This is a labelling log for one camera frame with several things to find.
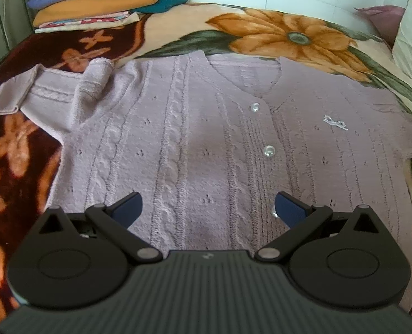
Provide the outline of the teal folded garment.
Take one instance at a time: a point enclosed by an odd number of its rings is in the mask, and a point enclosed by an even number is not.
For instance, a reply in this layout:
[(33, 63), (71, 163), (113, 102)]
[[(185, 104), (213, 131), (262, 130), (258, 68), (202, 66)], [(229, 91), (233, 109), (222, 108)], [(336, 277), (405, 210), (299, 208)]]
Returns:
[(130, 10), (140, 14), (160, 14), (167, 12), (173, 7), (187, 3), (189, 0), (158, 0), (155, 4)]

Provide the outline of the orange folded garment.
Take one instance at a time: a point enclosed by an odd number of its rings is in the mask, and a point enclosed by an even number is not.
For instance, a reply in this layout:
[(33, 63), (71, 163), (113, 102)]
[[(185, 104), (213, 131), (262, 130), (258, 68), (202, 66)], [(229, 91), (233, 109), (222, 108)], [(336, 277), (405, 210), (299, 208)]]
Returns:
[(41, 9), (33, 20), (38, 28), (44, 23), (94, 17), (155, 4), (158, 0), (66, 0)]

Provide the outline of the floral plush blanket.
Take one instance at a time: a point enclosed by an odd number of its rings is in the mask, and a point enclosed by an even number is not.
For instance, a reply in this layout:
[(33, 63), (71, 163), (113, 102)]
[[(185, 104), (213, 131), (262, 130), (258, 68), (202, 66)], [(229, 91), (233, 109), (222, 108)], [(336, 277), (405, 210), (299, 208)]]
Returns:
[[(395, 64), (380, 38), (314, 17), (214, 4), (182, 4), (117, 28), (29, 35), (2, 62), (0, 87), (37, 65), (82, 73), (97, 58), (120, 68), (132, 60), (195, 51), (207, 57), (283, 57), (389, 90), (412, 115), (412, 79)], [(19, 305), (6, 280), (8, 261), (51, 206), (48, 198), (62, 149), (57, 139), (23, 112), (0, 115), (0, 321)], [(412, 158), (404, 165), (404, 179), (412, 204)], [(412, 310), (412, 274), (401, 305)]]

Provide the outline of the mauve pillow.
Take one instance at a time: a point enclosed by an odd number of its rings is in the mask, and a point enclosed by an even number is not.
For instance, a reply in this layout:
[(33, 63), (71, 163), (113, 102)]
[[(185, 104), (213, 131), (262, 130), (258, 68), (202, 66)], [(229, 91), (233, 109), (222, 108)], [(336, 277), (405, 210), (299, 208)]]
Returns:
[(405, 9), (395, 5), (379, 5), (369, 8), (356, 8), (357, 13), (369, 20), (379, 36), (392, 48), (398, 34)]

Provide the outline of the lilac knitted cardigan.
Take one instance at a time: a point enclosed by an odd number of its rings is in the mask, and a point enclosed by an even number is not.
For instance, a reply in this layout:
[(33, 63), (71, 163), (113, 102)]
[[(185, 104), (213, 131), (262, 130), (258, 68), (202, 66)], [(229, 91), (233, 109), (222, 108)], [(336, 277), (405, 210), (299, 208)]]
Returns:
[(50, 205), (137, 191), (131, 231), (163, 252), (257, 250), (286, 231), (272, 215), (286, 191), (338, 211), (368, 204), (412, 266), (412, 115), (389, 90), (195, 51), (120, 68), (97, 58), (82, 73), (37, 65), (0, 87), (0, 115), (15, 112), (62, 144)]

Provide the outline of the pink patterned folded cloth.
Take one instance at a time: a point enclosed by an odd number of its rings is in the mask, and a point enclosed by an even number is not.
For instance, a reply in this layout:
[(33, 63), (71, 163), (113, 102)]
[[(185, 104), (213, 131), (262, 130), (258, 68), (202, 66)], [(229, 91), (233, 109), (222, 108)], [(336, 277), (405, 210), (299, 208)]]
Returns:
[(139, 12), (130, 13), (122, 11), (99, 17), (87, 17), (80, 20), (61, 20), (44, 23), (34, 30), (38, 33), (53, 33), (59, 31), (79, 31), (79, 30), (102, 30), (107, 28), (117, 28), (140, 21), (143, 14)]

